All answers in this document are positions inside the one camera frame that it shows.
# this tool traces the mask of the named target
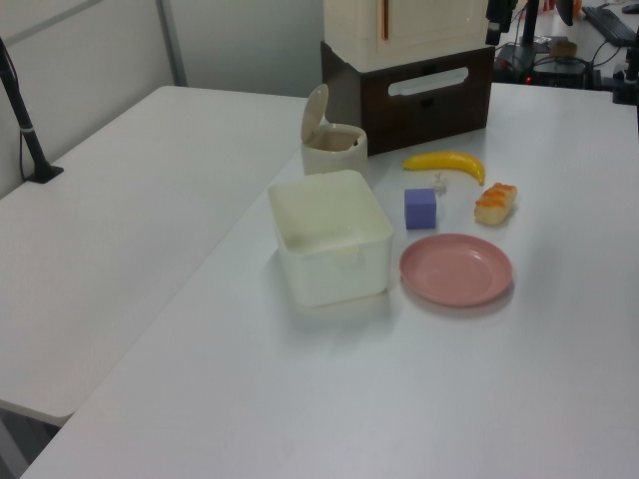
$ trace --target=brown wooden box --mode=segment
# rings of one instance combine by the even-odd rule
[[[321,42],[321,70],[328,85],[326,119],[366,131],[368,154],[397,150],[486,126],[494,48],[361,73]],[[466,67],[459,85],[410,96],[391,96],[396,82]]]

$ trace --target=white plastic container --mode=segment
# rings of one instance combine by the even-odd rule
[[[314,89],[302,118],[302,162],[305,175],[355,170],[366,179],[368,139],[360,127],[322,123],[328,86]]]
[[[269,200],[296,302],[320,306],[387,288],[394,231],[360,173],[273,185]]]
[[[323,0],[324,40],[361,73],[485,48],[488,0]]]

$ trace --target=white table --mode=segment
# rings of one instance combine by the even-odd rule
[[[0,407],[63,424],[296,150],[304,106],[162,88],[4,198]]]
[[[603,3],[601,0],[583,0],[584,5],[594,7],[600,6]],[[610,5],[607,8],[614,12],[631,30],[636,32],[639,27],[639,15],[627,15],[621,12],[622,7],[628,3],[630,2],[626,2],[623,5]],[[524,20],[522,19],[519,26],[519,36],[516,37],[517,21],[515,20],[510,27],[510,32],[501,36],[500,44],[513,42],[515,38],[521,37],[523,34],[523,26]],[[599,31],[586,20],[583,12],[580,12],[579,15],[573,19],[573,25],[571,27],[563,23],[556,10],[540,13],[537,16],[535,35],[567,37],[571,42],[577,45],[577,57],[588,62],[593,59],[597,49],[605,41]],[[595,64],[604,62],[614,55],[616,51],[617,47],[613,47],[610,44],[604,45],[599,53],[597,53]],[[616,71],[625,68],[626,51],[627,48],[622,48],[611,61],[597,67],[597,70],[601,71],[602,77],[611,77]]]
[[[437,230],[405,230],[403,190],[433,172],[400,162],[437,149],[518,185],[507,226],[476,224],[482,188],[448,172]],[[297,154],[275,182],[301,175]],[[494,85],[484,131],[374,157],[370,179],[396,229],[388,292],[291,303],[262,192],[24,478],[634,479],[635,109]],[[509,255],[505,296],[455,309],[404,288],[401,252],[447,232]]]

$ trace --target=trash can lid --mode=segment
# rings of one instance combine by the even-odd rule
[[[316,134],[328,103],[328,85],[321,84],[309,95],[302,118],[302,142],[307,143]]]

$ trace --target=black stand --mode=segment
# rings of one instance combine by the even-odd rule
[[[534,38],[538,9],[539,0],[528,0],[521,45],[504,45],[497,56],[499,60],[505,61],[511,66],[515,83],[523,80],[524,75],[530,74],[535,63],[537,51],[534,46]]]
[[[639,46],[635,42],[634,47],[628,49],[626,59],[628,70],[623,80],[618,80],[613,86],[612,103],[619,105],[637,105],[639,94],[637,93],[637,74],[639,72]]]
[[[6,52],[7,50],[5,49],[4,43],[2,42],[2,39],[0,39],[0,77],[2,78],[4,89],[6,90],[9,101],[11,102],[13,113],[20,125],[20,132],[24,137],[34,163],[33,175],[27,177],[25,180],[28,182],[44,184],[60,175],[64,170],[60,167],[53,167],[49,165],[44,157],[44,153],[40,147],[40,142],[38,141],[36,132],[31,124],[31,119],[27,113],[27,108],[22,100],[22,95],[20,95],[18,82],[13,74],[9,57]]]

